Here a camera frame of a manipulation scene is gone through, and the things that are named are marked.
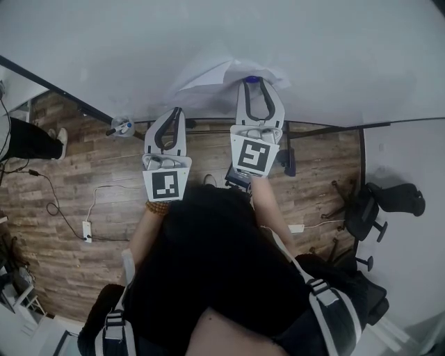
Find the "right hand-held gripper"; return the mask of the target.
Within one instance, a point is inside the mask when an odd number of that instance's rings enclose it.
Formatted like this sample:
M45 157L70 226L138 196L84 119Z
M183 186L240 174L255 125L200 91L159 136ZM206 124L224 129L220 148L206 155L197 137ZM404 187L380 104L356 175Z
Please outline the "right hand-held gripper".
M238 87L236 124L230 128L232 166L245 175L267 177L280 150L285 110L274 87L260 79L260 89L268 115L259 121L250 110L250 88L245 79Z

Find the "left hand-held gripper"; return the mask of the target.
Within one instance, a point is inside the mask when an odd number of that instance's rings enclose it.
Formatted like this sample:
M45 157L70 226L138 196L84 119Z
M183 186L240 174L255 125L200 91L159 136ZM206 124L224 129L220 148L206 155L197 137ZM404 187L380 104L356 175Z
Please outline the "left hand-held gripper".
M167 131L172 133L171 143L163 142ZM186 118L182 108L174 107L150 126L145 133L144 148L143 179L148 200L182 200L192 164L192 159L185 156Z

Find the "white paper sheet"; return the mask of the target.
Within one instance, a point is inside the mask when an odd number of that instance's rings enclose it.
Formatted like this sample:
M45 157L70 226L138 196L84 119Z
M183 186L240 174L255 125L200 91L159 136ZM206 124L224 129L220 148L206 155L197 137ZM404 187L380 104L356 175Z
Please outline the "white paper sheet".
M180 89L188 90L198 86L222 86L239 82L248 77L262 77L276 90L291 86L289 78L280 70L264 67L251 60L229 60L188 80Z

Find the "person's left forearm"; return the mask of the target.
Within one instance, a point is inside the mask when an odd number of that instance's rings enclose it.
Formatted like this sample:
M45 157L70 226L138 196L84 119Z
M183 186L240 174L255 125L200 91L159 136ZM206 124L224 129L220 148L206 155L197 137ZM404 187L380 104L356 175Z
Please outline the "person's left forearm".
M167 202L146 202L142 218L129 242L135 271L139 269L153 246L169 206Z

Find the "person's right forearm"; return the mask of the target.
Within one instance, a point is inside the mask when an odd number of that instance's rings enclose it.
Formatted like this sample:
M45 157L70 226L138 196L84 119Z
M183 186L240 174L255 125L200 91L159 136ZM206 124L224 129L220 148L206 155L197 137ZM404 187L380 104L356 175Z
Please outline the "person's right forearm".
M300 251L295 246L293 235L286 223L273 188L267 177L251 178L252 203L261 226L271 228L282 240L288 251L297 256Z

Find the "blue capped marker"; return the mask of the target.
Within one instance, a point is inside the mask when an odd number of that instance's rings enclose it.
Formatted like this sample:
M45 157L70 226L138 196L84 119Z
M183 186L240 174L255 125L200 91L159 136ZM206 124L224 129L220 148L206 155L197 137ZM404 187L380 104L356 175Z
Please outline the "blue capped marker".
M126 132L128 132L130 129L132 128L132 123L130 122L124 122L122 124L119 124L116 127L113 127L111 129L109 129L106 132L106 136L112 136L114 134L118 135L118 136L122 136L124 135Z

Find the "clear pen cup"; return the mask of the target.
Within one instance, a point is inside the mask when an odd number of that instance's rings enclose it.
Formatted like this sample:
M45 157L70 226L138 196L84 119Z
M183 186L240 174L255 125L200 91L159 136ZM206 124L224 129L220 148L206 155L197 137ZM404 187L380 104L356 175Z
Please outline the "clear pen cup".
M131 136L133 136L135 134L136 130L135 130L134 122L131 119L129 119L129 118L113 118L112 122L111 122L111 128L116 127L119 124L122 124L124 122L132 123L132 128L128 132L126 132L124 135L122 135L122 136L118 136L116 134L114 134L112 136L121 137L121 138L128 138L128 137L131 137Z

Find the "dark blue cloth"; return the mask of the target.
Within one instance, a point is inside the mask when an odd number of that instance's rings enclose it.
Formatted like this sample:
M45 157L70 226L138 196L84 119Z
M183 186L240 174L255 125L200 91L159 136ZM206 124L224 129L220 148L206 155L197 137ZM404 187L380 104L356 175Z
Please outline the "dark blue cloth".
M276 160L284 168L284 174L289 177L296 175L295 152L291 147L289 149L281 149L276 156Z

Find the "person's black garment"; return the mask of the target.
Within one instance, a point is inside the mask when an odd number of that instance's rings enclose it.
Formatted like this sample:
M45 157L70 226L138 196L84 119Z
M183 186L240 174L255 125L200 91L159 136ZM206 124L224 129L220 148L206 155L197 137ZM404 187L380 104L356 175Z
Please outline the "person's black garment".
M288 356L350 356L367 322L367 288L312 254L290 255L257 222L252 192L204 184L169 203L130 282L100 292L81 356L185 356L212 309Z

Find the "white desk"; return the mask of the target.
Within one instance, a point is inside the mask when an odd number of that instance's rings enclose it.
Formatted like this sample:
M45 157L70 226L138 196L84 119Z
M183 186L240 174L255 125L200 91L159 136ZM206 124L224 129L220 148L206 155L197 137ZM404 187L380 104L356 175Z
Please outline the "white desk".
M19 108L22 104L48 91L24 76L0 65L0 93L8 112Z

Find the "black office chair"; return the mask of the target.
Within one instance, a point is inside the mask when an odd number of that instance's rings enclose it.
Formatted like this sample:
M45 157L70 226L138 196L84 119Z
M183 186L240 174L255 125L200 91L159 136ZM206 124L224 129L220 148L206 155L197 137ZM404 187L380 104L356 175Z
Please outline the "black office chair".
M348 282L355 281L367 288L367 323L375 325L389 310L387 290L369 280L357 267L358 264L363 264L370 271L373 267L373 257L360 259L355 256L353 248L337 254L339 240L333 238L332 244L326 263L334 272L339 272L343 279L346 278Z
M425 211L426 201L414 184L381 188L371 182L358 186L355 179L350 180L350 184L351 190L344 193L337 181L331 182L341 196L343 206L321 215L321 218L327 220L343 213L343 225L339 230L347 229L358 241L364 241L372 229L379 231L377 242L382 241L388 224L377 222L380 210L387 213L410 213L416 217Z

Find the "white low rack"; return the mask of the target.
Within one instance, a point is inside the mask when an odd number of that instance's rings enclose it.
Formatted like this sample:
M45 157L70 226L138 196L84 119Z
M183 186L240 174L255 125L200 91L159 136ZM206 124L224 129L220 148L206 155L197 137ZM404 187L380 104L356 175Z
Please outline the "white low rack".
M47 315L38 300L31 277L0 269L0 302L27 323L38 325Z

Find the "black framed glass panel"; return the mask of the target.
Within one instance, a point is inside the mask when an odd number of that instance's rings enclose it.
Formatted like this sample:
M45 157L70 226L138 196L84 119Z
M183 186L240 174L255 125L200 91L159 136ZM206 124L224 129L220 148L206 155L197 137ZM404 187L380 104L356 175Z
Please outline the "black framed glass panel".
M81 356L77 341L77 334L65 331L52 356Z

